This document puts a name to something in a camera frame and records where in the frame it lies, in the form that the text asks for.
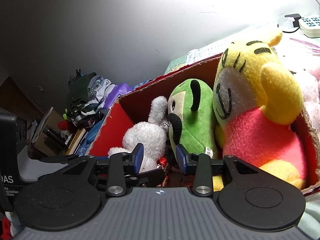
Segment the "green fabric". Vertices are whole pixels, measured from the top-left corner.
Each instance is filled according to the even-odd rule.
[[[320,238],[320,193],[306,197],[306,209],[298,228],[312,239]]]
[[[213,158],[217,158],[217,147],[214,141],[214,127],[217,122],[212,108],[212,90],[203,81],[196,79],[201,88],[200,105],[197,111],[190,108],[193,103],[193,95],[190,87],[191,81],[188,79],[178,85],[170,97],[179,92],[185,91],[183,104],[182,133],[179,143],[182,144],[189,153],[204,153],[205,147],[213,150]],[[175,153],[175,145],[172,139],[172,128],[169,129],[169,137]]]
[[[182,57],[176,58],[173,61],[171,61],[164,72],[164,75],[167,74],[170,70],[172,70],[175,66],[178,66],[180,64],[183,64],[187,61],[187,55],[183,55]]]
[[[95,72],[87,74],[81,77],[74,77],[70,80],[68,84],[69,94],[68,94],[68,105],[71,106],[73,101],[77,101],[78,99],[83,99],[88,101],[88,85],[90,80],[96,76]]]

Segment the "fabric tag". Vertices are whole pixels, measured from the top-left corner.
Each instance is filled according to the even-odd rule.
[[[210,158],[212,159],[213,157],[213,150],[211,150],[210,148],[208,148],[207,146],[205,147],[205,154],[209,155]]]

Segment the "black circular pad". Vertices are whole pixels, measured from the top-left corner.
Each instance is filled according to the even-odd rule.
[[[98,190],[76,175],[51,174],[24,187],[14,201],[20,222],[30,228],[61,231],[79,226],[100,208]]]
[[[273,188],[254,187],[245,193],[245,199],[253,206],[272,208],[281,203],[282,195]]]
[[[256,230],[280,230],[297,225],[305,208],[303,194],[267,173],[244,183],[246,176],[255,175],[242,175],[220,191],[218,204],[224,214]]]

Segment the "book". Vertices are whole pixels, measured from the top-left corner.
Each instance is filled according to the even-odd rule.
[[[66,152],[66,155],[75,154],[78,147],[80,146],[80,143],[83,141],[86,135],[87,131],[84,128],[79,129],[73,137],[72,142]]]

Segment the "yellow bear plush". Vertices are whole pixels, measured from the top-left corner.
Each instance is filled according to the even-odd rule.
[[[290,124],[303,108],[303,95],[271,48],[281,38],[279,28],[270,29],[235,40],[223,53],[213,87],[220,125],[215,138],[223,155],[238,156],[302,189],[307,165]]]

